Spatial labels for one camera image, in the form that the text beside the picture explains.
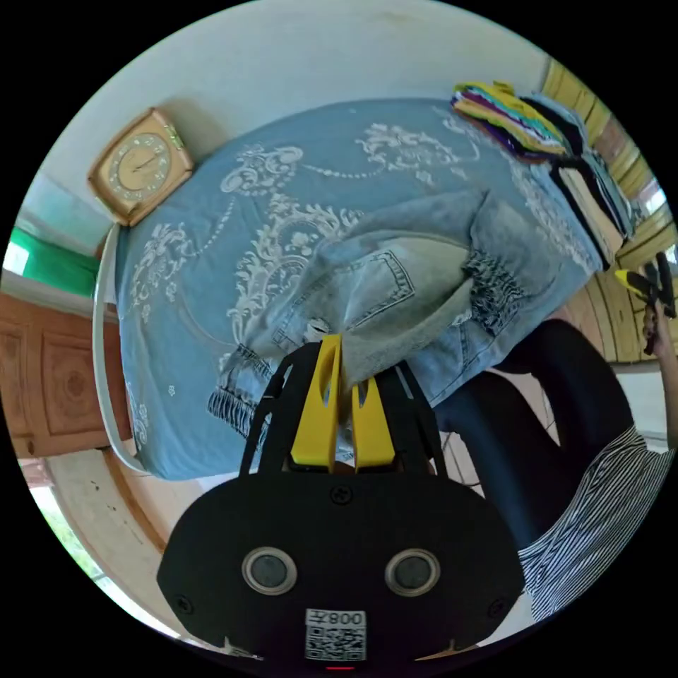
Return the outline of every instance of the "black pants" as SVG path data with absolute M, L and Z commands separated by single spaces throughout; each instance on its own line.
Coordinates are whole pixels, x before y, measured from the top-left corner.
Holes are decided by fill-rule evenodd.
M 549 398 L 560 445 L 520 391 L 482 372 L 434 408 L 438 428 L 464 440 L 482 485 L 519 549 L 562 515 L 594 457 L 633 425 L 626 396 L 606 361 L 572 325 L 550 320 L 497 366 L 532 375 Z

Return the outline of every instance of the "clock face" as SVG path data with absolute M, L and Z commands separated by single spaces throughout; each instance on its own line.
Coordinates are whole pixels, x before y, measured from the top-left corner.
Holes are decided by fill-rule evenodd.
M 161 137 L 137 134 L 113 152 L 108 172 L 110 189 L 124 200 L 145 200 L 165 183 L 171 162 L 170 150 Z

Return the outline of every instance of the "label sticker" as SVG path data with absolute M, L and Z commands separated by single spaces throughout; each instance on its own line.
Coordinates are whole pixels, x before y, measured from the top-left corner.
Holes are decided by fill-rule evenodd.
M 306 659 L 356 662 L 367 652 L 364 612 L 336 609 L 306 610 Z

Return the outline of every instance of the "wooden door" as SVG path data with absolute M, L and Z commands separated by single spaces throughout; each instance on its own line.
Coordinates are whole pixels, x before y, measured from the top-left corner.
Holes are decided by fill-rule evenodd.
M 116 323 L 105 323 L 106 372 L 120 437 L 131 438 Z M 92 359 L 92 321 L 0 292 L 0 396 L 19 458 L 109 445 Z

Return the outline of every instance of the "square clock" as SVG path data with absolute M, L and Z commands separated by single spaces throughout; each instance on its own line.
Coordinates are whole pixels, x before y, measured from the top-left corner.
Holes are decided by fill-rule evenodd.
M 87 183 L 115 220 L 130 227 L 179 188 L 193 166 L 169 119 L 158 108 L 150 108 L 100 153 Z

